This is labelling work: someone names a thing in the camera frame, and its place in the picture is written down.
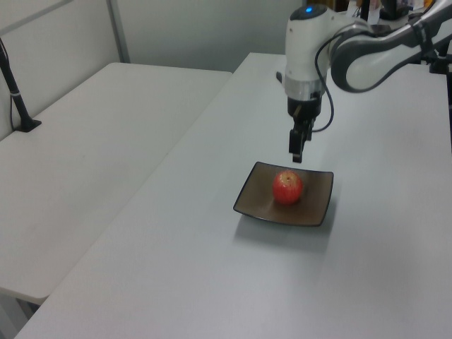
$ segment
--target white table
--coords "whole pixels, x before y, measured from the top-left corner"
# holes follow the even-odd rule
[[[328,81],[336,119],[296,166],[284,65],[248,56],[18,339],[449,338],[445,78],[409,65],[361,95]],[[334,171],[324,224],[234,212],[256,161]]]
[[[0,292],[41,304],[229,77],[110,64],[0,142]]]

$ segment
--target black cable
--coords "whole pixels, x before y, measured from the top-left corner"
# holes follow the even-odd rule
[[[314,64],[316,66],[316,71],[317,71],[317,75],[320,78],[320,82],[322,83],[322,86],[325,88],[325,92],[328,96],[328,99],[330,100],[330,106],[331,106],[331,115],[330,115],[330,120],[328,121],[328,123],[322,127],[321,129],[316,129],[313,130],[313,133],[318,133],[318,132],[322,132],[325,131],[333,122],[334,119],[334,104],[333,104],[333,98],[331,97],[331,93],[330,90],[328,89],[328,86],[326,85],[326,81],[325,79],[323,79],[322,73],[320,72],[320,68],[319,68],[319,55],[322,52],[322,49],[324,49],[326,46],[328,46],[328,44],[330,44],[334,39],[337,39],[338,37],[342,36],[344,33],[339,33],[337,35],[334,35],[331,39],[328,39],[323,45],[321,45],[321,47],[319,48],[319,50],[316,53],[316,57],[314,59]]]
[[[5,54],[6,57],[6,61],[9,64],[9,55],[8,55],[8,51],[6,51],[6,47],[3,44],[3,40],[0,37],[0,48],[2,49],[2,52]],[[13,131],[15,131],[14,129],[14,125],[13,125],[13,96],[10,94],[9,95],[9,123],[11,125],[11,129]]]
[[[9,96],[9,123],[11,124],[11,129],[15,131],[13,125],[13,96]]]
[[[3,44],[3,40],[0,38],[0,47],[3,49],[3,51],[5,52],[5,57],[6,57],[6,60],[8,61],[8,63],[9,63],[9,56],[8,56],[8,51],[6,51],[6,47],[5,47],[5,45]]]

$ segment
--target white wall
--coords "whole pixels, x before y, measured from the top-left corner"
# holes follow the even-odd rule
[[[107,0],[73,0],[1,38],[32,117],[119,60]],[[0,76],[0,140],[11,132],[8,110],[9,90]]]
[[[305,2],[112,0],[131,62],[219,71],[249,52],[283,54],[287,21]]]

